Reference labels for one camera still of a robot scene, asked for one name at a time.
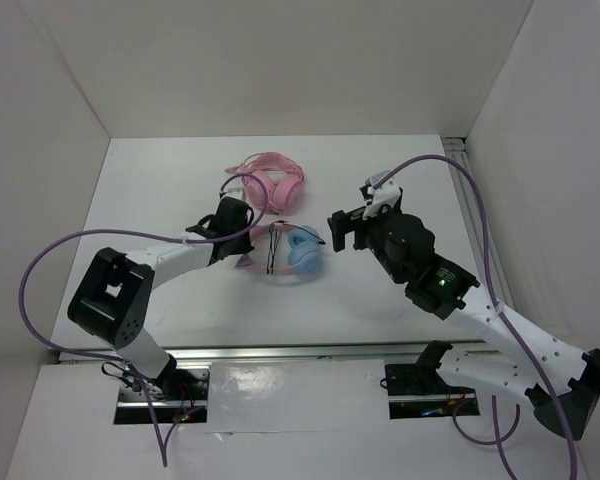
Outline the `pink blue cat-ear headphones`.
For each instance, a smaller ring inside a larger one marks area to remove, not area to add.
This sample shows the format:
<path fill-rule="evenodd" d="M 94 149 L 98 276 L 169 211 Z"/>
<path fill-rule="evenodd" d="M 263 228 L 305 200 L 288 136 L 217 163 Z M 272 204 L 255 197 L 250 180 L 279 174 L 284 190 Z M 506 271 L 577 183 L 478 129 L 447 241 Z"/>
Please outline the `pink blue cat-ear headphones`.
<path fill-rule="evenodd" d="M 256 226 L 249 232 L 251 244 L 268 240 L 267 258 L 258 262 L 252 253 L 238 257 L 234 264 L 236 270 L 271 277 L 296 276 L 312 278 L 320 274 L 323 267 L 323 247 L 325 240 L 317 230 L 308 225 L 295 225 L 287 221 L 275 221 Z M 282 239 L 287 240 L 289 252 L 286 263 L 278 264 L 278 252 Z"/>

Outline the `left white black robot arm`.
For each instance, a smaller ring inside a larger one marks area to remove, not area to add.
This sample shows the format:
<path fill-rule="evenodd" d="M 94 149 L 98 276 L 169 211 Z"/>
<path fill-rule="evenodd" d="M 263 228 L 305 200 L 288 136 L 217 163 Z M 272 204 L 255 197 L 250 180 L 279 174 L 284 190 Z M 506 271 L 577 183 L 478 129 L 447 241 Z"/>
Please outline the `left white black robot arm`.
<path fill-rule="evenodd" d="M 252 250 L 244 230 L 253 209 L 224 196 L 216 212 L 182 232 L 174 242 L 132 252 L 106 247 L 91 261 L 68 306 L 68 318 L 108 344 L 141 374 L 143 389 L 156 399 L 173 395 L 192 376 L 159 346 L 144 327 L 151 293 L 193 270 Z"/>

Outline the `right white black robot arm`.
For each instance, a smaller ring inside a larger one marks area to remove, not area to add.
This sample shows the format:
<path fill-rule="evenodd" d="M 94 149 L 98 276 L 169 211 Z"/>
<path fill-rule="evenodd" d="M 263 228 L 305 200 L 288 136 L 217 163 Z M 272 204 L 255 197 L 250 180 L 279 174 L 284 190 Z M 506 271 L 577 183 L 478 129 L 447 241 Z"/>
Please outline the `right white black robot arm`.
<path fill-rule="evenodd" d="M 369 219 L 362 208 L 328 219 L 335 251 L 353 234 L 357 250 L 369 250 L 389 277 L 404 286 L 420 310 L 472 333 L 509 360 L 481 360 L 434 341 L 420 356 L 416 379 L 428 392 L 446 384 L 507 397 L 529 409 L 556 435 L 570 428 L 582 439 L 600 398 L 600 349 L 569 345 L 493 300 L 478 279 L 435 251 L 435 236 L 420 218 L 384 208 Z"/>

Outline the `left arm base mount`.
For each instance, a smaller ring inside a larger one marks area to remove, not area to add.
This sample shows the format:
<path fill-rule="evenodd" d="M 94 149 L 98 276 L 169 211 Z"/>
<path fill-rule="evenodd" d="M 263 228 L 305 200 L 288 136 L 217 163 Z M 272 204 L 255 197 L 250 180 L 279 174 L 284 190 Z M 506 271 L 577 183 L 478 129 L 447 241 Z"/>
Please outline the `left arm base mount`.
<path fill-rule="evenodd" d="M 138 380 L 127 367 L 104 362 L 101 373 L 118 382 L 119 390 L 113 423 L 115 425 L 151 424 L 148 403 Z M 207 422 L 210 367 L 193 364 L 186 369 L 187 375 L 177 380 L 168 392 L 163 392 L 151 382 L 146 382 L 159 424 L 182 424 Z"/>

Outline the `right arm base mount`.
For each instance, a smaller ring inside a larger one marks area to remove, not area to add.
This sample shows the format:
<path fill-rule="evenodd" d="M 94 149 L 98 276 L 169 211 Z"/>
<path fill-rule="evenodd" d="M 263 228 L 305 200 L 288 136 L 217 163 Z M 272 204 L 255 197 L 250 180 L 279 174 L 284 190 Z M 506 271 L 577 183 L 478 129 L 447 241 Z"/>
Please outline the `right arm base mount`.
<path fill-rule="evenodd" d="M 480 415 L 475 391 L 445 383 L 435 370 L 451 347 L 433 341 L 415 361 L 385 365 L 379 385 L 387 393 L 391 420 Z"/>

